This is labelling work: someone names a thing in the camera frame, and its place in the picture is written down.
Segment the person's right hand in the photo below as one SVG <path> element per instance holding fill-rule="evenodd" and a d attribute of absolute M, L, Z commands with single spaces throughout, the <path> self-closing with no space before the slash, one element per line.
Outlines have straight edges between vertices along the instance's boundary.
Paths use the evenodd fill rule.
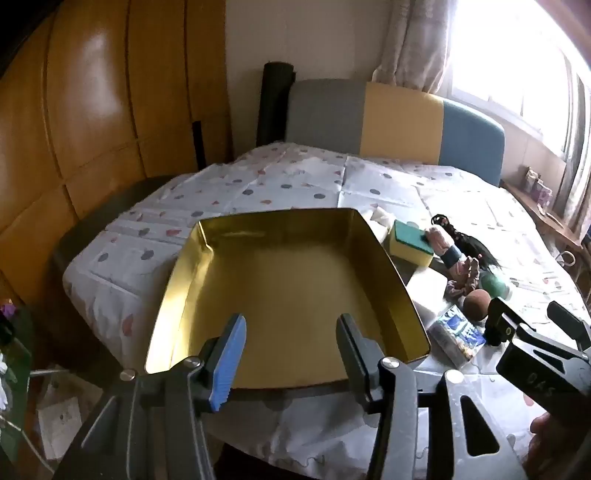
<path fill-rule="evenodd" d="M 589 479 L 590 430 L 567 428 L 549 413 L 530 425 L 524 470 L 529 479 Z"/>

